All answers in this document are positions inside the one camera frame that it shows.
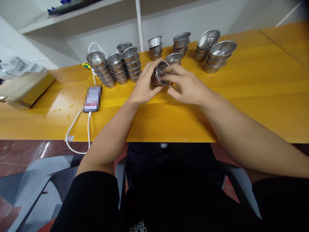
charging cable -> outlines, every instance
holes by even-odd
[[[89,52],[90,46],[91,46],[92,44],[97,44],[97,43],[91,43],[91,44],[89,45],[88,52]],[[91,71],[92,71],[92,76],[93,76],[94,84],[96,84],[96,78],[94,77],[95,74],[94,74],[93,68],[91,68]],[[66,136],[65,136],[65,142],[67,143],[67,146],[68,146],[68,148],[69,148],[71,151],[73,151],[73,152],[75,152],[75,153],[77,153],[77,154],[86,154],[87,151],[88,151],[89,148],[90,148],[90,131],[89,131],[89,126],[90,126],[91,112],[89,112],[89,114],[88,114],[88,123],[87,123],[87,132],[88,132],[88,149],[87,149],[87,151],[86,151],[86,152],[75,151],[73,148],[70,147],[69,142],[68,142],[69,133],[70,133],[70,131],[71,131],[73,125],[75,124],[75,122],[76,122],[76,120],[77,120],[77,118],[78,118],[79,115],[80,115],[80,111],[78,112],[78,114],[77,114],[76,118],[74,119],[72,125],[71,125],[70,128],[68,129],[68,132],[67,132],[67,134],[66,134]]]

black shirt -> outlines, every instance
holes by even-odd
[[[277,177],[257,181],[253,192],[263,220],[222,189],[186,171],[152,172],[129,188],[118,211],[117,179],[91,171],[78,175],[51,231],[276,231],[307,230],[309,181]]]

hand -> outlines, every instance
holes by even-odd
[[[155,89],[150,89],[150,80],[152,73],[154,72],[154,69],[157,67],[157,64],[159,61],[161,61],[162,58],[154,61],[149,62],[144,67],[144,70],[142,71],[139,79],[137,80],[137,83],[135,85],[135,88],[129,97],[128,101],[137,103],[137,104],[144,104],[149,102],[158,92],[160,92],[163,88],[163,86],[158,86]]]
[[[214,94],[196,75],[178,64],[166,67],[163,73],[167,72],[173,72],[173,74],[163,77],[163,80],[177,84],[181,90],[178,92],[169,84],[167,93],[180,102],[203,106],[205,101]]]

wooden table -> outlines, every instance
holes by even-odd
[[[261,32],[309,69],[309,21],[267,28]]]
[[[218,73],[204,73],[204,63],[193,60],[197,42],[189,44],[182,66],[288,142],[309,143],[309,71],[259,31],[227,35],[220,40],[234,40],[238,48]],[[172,51],[172,47],[164,48],[162,57]],[[148,52],[141,53],[140,60],[143,68],[150,61]],[[0,139],[65,138],[93,78],[91,71],[81,65],[51,73],[57,81],[31,110],[0,105]],[[91,117],[91,140],[119,110],[134,86],[128,82],[104,89],[102,109]],[[88,114],[82,113],[71,130],[74,141],[87,141],[87,117]],[[179,103],[163,89],[140,107],[127,140],[214,142],[216,139],[197,106]]]

person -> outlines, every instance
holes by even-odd
[[[51,231],[250,231],[305,229],[309,209],[309,157],[209,89],[193,73],[173,64],[164,80],[167,93],[196,104],[228,155],[247,172],[262,219],[228,197],[224,173],[208,143],[130,143],[129,189],[118,210],[113,161],[121,153],[141,104],[151,90],[152,72],[161,59],[147,63],[136,86],[83,157]]]

